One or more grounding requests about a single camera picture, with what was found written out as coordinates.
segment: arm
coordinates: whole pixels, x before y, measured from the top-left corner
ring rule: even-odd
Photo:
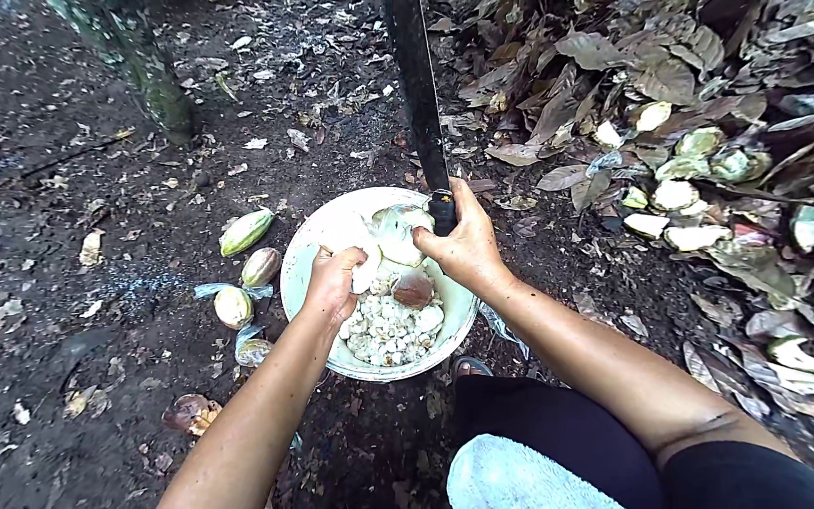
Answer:
[[[265,361],[221,411],[168,486],[160,508],[263,507],[288,453],[332,340],[356,306],[356,248],[332,257],[320,249],[303,308]]]
[[[794,457],[761,424],[682,369],[518,281],[498,254],[491,220],[467,184],[451,179],[458,226],[413,232],[417,248],[492,306],[555,374],[611,412],[657,463],[689,445],[734,440]]]

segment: white bowl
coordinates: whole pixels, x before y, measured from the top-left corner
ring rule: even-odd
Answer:
[[[322,239],[347,235],[347,230],[354,226],[355,212],[369,218],[376,211],[391,205],[423,206],[428,200],[429,197],[410,189],[367,188],[341,195],[320,207],[294,234],[281,263],[281,304],[288,320],[293,319],[303,307],[313,259]],[[434,368],[458,348],[473,326],[480,300],[442,273],[435,260],[426,258],[423,266],[441,295],[445,313],[445,321],[429,353],[418,361],[401,366],[374,366],[354,357],[345,341],[335,338],[326,364],[329,369],[350,378],[387,382]],[[381,270],[393,272],[401,267],[403,265],[383,260]]]

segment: light blue towel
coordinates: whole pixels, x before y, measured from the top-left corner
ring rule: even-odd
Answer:
[[[477,435],[448,472],[454,509],[623,509],[611,497],[526,445]]]

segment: sandal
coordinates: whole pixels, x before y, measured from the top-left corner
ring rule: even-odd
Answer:
[[[484,376],[487,376],[487,377],[495,376],[495,375],[492,374],[492,370],[489,369],[488,366],[483,364],[479,359],[477,359],[475,357],[469,357],[467,355],[461,355],[460,357],[455,359],[454,363],[451,365],[451,380],[452,381],[458,379],[458,369],[459,369],[460,365],[463,364],[464,362],[469,364],[469,367],[471,369],[475,368],[475,369],[477,369],[479,371],[482,371],[482,375],[484,375]]]

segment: dirt ground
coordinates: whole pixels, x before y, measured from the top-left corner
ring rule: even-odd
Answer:
[[[397,93],[351,114],[324,110],[321,145],[316,130],[297,121],[335,83],[344,97],[361,85],[381,94],[396,81],[391,62],[370,63],[387,53],[381,28],[374,29],[377,6],[309,0],[249,10],[219,6],[188,2],[164,13],[161,36],[181,80],[193,78],[192,97],[202,100],[200,136],[189,148],[175,148],[48,7],[0,0],[0,181],[136,128],[126,141],[0,191],[0,309],[20,303],[0,312],[0,508],[155,506],[194,445],[165,428],[161,412],[190,392],[225,403],[250,372],[235,377],[233,331],[220,325],[209,302],[192,296],[199,283],[239,276],[245,254],[218,253],[226,220],[257,205],[277,210],[257,247],[283,251],[305,217],[333,197],[369,186],[419,189],[408,181],[417,171],[409,150],[397,144],[405,127]],[[338,10],[356,17],[350,28],[311,22]],[[232,51],[229,45],[246,34],[254,36],[252,52]],[[326,34],[356,37],[339,37],[336,49],[322,54],[303,51],[302,67],[284,56],[321,46]],[[230,80],[237,101],[193,64],[197,57],[223,58],[245,71]],[[248,67],[254,62],[260,66]],[[275,76],[251,77],[261,69]],[[459,76],[441,69],[440,77],[445,109],[464,111],[449,99]],[[246,110],[253,114],[239,115]],[[288,129],[314,138],[308,153],[288,156]],[[463,136],[468,146],[485,146],[469,131]],[[244,149],[252,138],[268,144]],[[377,149],[372,168],[350,156],[369,149]],[[241,163],[248,169],[230,176]],[[516,212],[482,198],[515,273],[567,304],[588,293],[616,323],[626,312],[637,314],[649,329],[639,341],[677,364],[681,341],[716,333],[689,294],[724,293],[749,305],[749,294],[719,280],[714,269],[671,261],[667,251],[606,229],[595,216],[575,216],[564,193],[537,195],[534,184],[548,168],[515,171],[479,155],[458,164],[465,176],[494,179],[492,196],[539,200],[534,210]],[[531,239],[514,235],[514,222],[531,214],[548,226]],[[93,228],[105,231],[103,261],[82,267],[78,252]],[[704,284],[710,277],[711,285]],[[83,318],[99,300],[101,309]],[[269,326],[265,338],[274,341],[286,324],[278,295],[258,307],[258,322]],[[493,338],[481,318],[461,351],[483,358],[497,375],[555,383],[535,357],[524,360],[514,344]],[[303,444],[279,473],[276,506],[447,506],[455,452],[449,383],[447,369],[391,384],[328,373],[300,426]],[[62,417],[66,394],[91,386],[106,390],[107,403]],[[13,416],[16,403],[30,411],[25,425]],[[776,414],[773,429],[814,467],[814,437],[800,421]]]

